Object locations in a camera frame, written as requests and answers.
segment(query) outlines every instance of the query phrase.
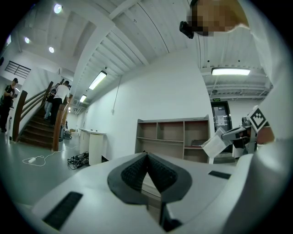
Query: fluorescent light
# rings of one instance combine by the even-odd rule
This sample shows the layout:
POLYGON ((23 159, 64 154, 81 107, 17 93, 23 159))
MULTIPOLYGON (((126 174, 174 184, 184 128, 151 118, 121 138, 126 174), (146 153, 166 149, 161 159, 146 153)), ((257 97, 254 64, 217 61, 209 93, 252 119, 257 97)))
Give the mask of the fluorescent light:
POLYGON ((92 82, 89 89, 94 90, 97 85, 107 76, 107 73, 104 71, 101 71, 100 74, 96 77, 96 79, 92 82))
POLYGON ((51 53, 54 53, 54 48, 53 47, 49 47, 49 51, 51 52, 51 53))
POLYGON ((87 96, 82 95, 81 99, 79 100, 80 102, 83 102, 85 99, 87 98, 87 96))
POLYGON ((56 5, 54 6, 54 12, 55 12, 56 14, 60 13, 61 10, 62 10, 62 6, 61 6, 60 4, 56 4, 56 5))
POLYGON ((213 68, 212 75, 249 75, 250 69, 245 68, 213 68))

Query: wooden stair step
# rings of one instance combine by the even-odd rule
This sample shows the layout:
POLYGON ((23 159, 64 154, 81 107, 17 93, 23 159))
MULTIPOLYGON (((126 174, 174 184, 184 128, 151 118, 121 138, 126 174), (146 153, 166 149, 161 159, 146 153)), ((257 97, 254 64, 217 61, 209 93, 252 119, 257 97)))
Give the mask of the wooden stair step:
POLYGON ((54 133, 49 133, 49 132, 46 132, 46 133, 47 134, 36 133, 36 132, 30 131, 30 130, 24 130, 23 136, 30 138, 30 139, 33 139, 33 140, 40 140, 40 141, 47 142, 47 143, 53 143, 54 133))
POLYGON ((43 117, 37 117, 37 116, 34 116, 34 117, 32 117, 32 120, 40 121, 40 122, 49 122, 49 123, 50 123, 50 121, 48 121, 48 120, 44 120, 43 117))
POLYGON ((40 140, 35 140, 35 139, 30 139, 30 138, 27 138, 25 136, 20 137, 20 142, 24 142, 24 143, 27 143, 27 144, 32 144, 32 145, 52 149, 52 143, 48 143, 48 142, 44 142, 44 141, 40 141, 40 140))
POLYGON ((49 121, 40 121, 40 120, 31 120, 30 121, 30 123, 32 123, 32 124, 40 124, 40 125, 42 125, 42 126, 47 126, 47 127, 50 127, 50 122, 49 121))
POLYGON ((45 117, 45 113, 44 114, 43 113, 36 113, 34 116, 35 117, 44 118, 45 117))
POLYGON ((54 133, 54 127, 46 127, 46 126, 44 126, 44 128, 42 128, 42 127, 34 126, 34 125, 31 125, 31 124, 28 124, 27 127, 34 128, 34 129, 40 130, 40 131, 54 133))

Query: wooden handrail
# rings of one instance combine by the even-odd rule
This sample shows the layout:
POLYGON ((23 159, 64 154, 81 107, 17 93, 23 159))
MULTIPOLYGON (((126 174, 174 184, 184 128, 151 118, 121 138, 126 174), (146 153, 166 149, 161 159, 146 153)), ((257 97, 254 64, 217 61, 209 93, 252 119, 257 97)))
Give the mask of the wooden handrail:
POLYGON ((53 82, 51 81, 50 84, 49 84, 49 86, 48 86, 48 88, 47 88, 47 91, 46 91, 46 93, 45 93, 45 97, 49 95, 49 92, 50 92, 52 86, 53 86, 53 82))
POLYGON ((40 103, 41 102, 41 100, 43 100, 43 99, 45 99, 45 97, 41 97, 40 99, 38 99, 36 102, 32 102, 31 104, 30 104, 30 106, 31 106, 31 108, 29 108, 28 109, 28 111, 27 112, 25 112, 23 115, 22 115, 22 117, 20 118, 20 121, 38 104, 38 103, 40 103))
POLYGON ((36 100, 34 100, 34 101, 32 101, 31 103, 29 103, 25 108, 23 108, 23 110, 22 110, 22 114, 29 108, 29 107, 31 107, 33 104, 35 104, 37 101, 39 101, 40 99, 43 99, 43 98, 45 98, 45 96, 41 96, 40 98, 38 98, 38 99, 36 99, 36 100))
POLYGON ((69 105, 71 103, 72 97, 73 97, 73 95, 71 94, 69 96, 69 99, 68 99, 68 105, 66 105, 66 108, 65 108, 65 110, 63 112, 62 123, 61 123, 62 126, 65 126, 66 119, 67 119, 67 114, 68 114, 68 108, 69 108, 69 105))
POLYGON ((50 89, 52 88, 53 82, 50 82, 49 86, 47 87, 47 89, 37 93, 36 95, 32 96, 31 98, 29 98, 28 100, 26 100, 27 97, 27 92, 26 91, 22 91, 18 103, 17 103, 17 107, 15 110, 15 115, 14 115, 14 121, 13 121, 13 129, 12 129, 12 140, 13 141, 18 141, 18 135, 19 135, 19 125, 20 125, 20 121, 38 104, 40 103, 42 100, 42 105, 44 105, 44 102, 46 100, 46 94, 49 94, 50 89), (26 106, 24 109, 23 107, 28 104, 31 100, 33 100, 34 98, 38 98, 34 101, 32 101, 28 106, 26 106))
POLYGON ((53 146, 52 146, 53 151, 58 151, 60 126, 61 126, 62 116, 63 116, 65 107, 66 106, 64 104, 61 104, 58 109, 55 127, 54 127, 53 146))
POLYGON ((16 141, 16 139, 18 137, 19 123, 21 121, 22 109, 23 109, 26 97, 27 97, 27 92, 23 90, 19 96, 18 104, 17 104, 16 110, 15 110, 15 115, 14 115, 13 129, 12 129, 12 140, 13 141, 16 141))
POLYGON ((43 91, 37 93, 35 96, 32 96, 31 98, 27 99, 27 100, 24 102, 24 104, 25 104, 25 105, 28 104, 32 99, 36 98, 37 96, 40 96, 41 94, 43 94, 43 93, 46 92, 46 91, 47 91, 47 89, 45 89, 45 90, 43 90, 43 91))

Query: cable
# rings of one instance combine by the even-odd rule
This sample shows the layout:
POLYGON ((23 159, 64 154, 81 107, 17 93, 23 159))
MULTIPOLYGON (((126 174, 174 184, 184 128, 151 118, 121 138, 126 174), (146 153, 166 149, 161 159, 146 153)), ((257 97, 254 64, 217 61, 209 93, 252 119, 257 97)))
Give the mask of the cable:
POLYGON ((67 149, 74 149, 74 148, 76 148, 76 147, 78 147, 79 145, 77 145, 77 146, 75 146, 75 147, 73 147, 73 148, 66 148, 66 149, 64 149, 64 150, 61 150, 61 151, 56 151, 56 152, 54 152, 54 153, 52 153, 52 154, 49 154, 48 156, 46 156, 46 157, 44 157, 44 156, 38 156, 38 157, 31 157, 31 158, 29 158, 29 159, 24 159, 24 160, 22 160, 22 162, 23 163, 25 163, 25 164, 29 164, 29 165, 33 165, 33 166, 45 166, 45 164, 46 164, 46 158, 47 157, 49 157, 49 156, 51 156, 51 155, 53 155, 53 154, 55 154, 55 153, 60 153, 60 152, 63 152, 63 151, 65 151, 65 150, 67 150, 67 149), (37 159, 37 158, 42 158, 42 159, 44 159, 44 164, 43 165, 36 165, 36 164, 32 164, 32 163, 26 163, 26 162, 24 162, 25 160, 31 160, 31 159, 37 159))
POLYGON ((118 91, 119 91, 119 87, 120 87, 121 79, 122 79, 122 76, 120 76, 120 80, 119 80, 119 84, 118 84, 118 88, 117 88, 117 93, 116 93, 116 97, 115 97, 115 101, 114 101, 113 110, 115 109, 115 104, 116 104, 116 99, 117 99, 117 95, 118 95, 118 91))
POLYGON ((88 162, 89 162, 88 152, 84 152, 82 154, 79 154, 67 159, 67 165, 71 170, 75 170, 83 166, 88 166, 89 165, 88 162))

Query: power cable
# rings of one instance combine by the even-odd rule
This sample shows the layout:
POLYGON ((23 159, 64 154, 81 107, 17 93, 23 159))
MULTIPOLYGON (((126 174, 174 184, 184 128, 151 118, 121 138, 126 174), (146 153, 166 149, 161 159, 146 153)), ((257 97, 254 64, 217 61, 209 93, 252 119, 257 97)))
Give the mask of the power cable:
POLYGON ((73 148, 66 148, 66 149, 61 150, 61 151, 56 151, 56 152, 54 152, 54 153, 52 153, 52 154, 47 155, 46 157, 44 157, 44 156, 41 155, 41 156, 38 156, 38 157, 31 157, 31 158, 28 158, 28 159, 24 159, 24 160, 22 160, 22 162, 25 163, 25 164, 33 165, 33 166, 45 166, 45 164, 46 164, 46 158, 47 158, 47 157, 49 157, 49 156, 51 156, 51 155, 53 155, 53 154, 55 154, 55 153, 63 152, 63 151, 65 151, 65 150, 67 150, 67 149, 74 149, 74 148, 76 148, 76 147, 79 147, 79 145, 77 145, 77 146, 75 146, 75 147, 73 147, 73 148), (36 165, 36 164, 33 164, 33 162, 36 161, 37 158, 42 158, 42 159, 44 159, 44 164, 43 164, 43 165, 36 165))

